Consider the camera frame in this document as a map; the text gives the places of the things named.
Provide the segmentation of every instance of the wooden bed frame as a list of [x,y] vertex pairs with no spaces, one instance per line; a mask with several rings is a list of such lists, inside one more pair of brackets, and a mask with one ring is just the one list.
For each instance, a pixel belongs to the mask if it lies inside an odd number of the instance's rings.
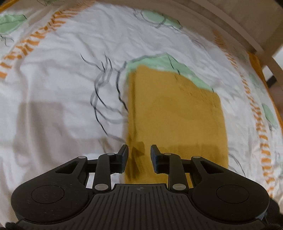
[[283,70],[272,55],[283,43],[283,8],[275,0],[101,0],[156,10],[182,21],[193,14],[229,34],[267,65],[283,89]]

